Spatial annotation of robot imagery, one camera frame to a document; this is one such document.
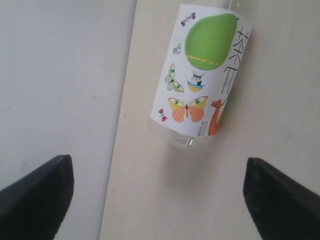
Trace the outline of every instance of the green butterfly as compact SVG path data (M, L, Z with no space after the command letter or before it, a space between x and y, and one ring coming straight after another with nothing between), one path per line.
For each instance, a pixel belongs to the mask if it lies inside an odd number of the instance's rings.
M183 93L184 88L175 80L176 67L172 63L169 68L168 76L165 77L164 81L167 83L166 89L171 91L172 89L178 93Z

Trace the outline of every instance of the bottle label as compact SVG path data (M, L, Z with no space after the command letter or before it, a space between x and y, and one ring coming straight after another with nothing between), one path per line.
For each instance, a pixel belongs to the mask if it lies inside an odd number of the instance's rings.
M238 13L182 4L150 117L186 136L215 135L251 30Z

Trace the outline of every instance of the orange butterfly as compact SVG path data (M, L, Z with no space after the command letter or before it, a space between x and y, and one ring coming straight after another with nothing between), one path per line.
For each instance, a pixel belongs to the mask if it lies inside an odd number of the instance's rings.
M208 96L201 96L190 102L190 104L185 104L183 101L176 99L174 97L168 98L170 107L172 109L172 117L178 122L182 123L186 118L191 116L193 122L199 122L205 115L205 107L208 101Z

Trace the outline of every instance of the clear bottle bottom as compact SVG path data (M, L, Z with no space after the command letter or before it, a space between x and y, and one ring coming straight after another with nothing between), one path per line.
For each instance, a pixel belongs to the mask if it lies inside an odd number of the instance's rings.
M148 128L163 140L171 144L185 149L197 149L210 145L213 141L213 136L209 137L192 137L186 136L176 131L173 131L165 126L158 124L151 118L148 122Z

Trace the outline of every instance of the giraffe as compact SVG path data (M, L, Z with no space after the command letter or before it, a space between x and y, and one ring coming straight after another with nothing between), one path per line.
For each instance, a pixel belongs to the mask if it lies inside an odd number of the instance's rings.
M215 135L217 133L217 129L218 129L218 117L219 117L219 113L220 113L220 108L223 106L223 102L221 99L214 101L211 104L211 107L215 108L215 111L213 113L211 122L210 122L210 126L209 126L209 132L208 135L212 136Z

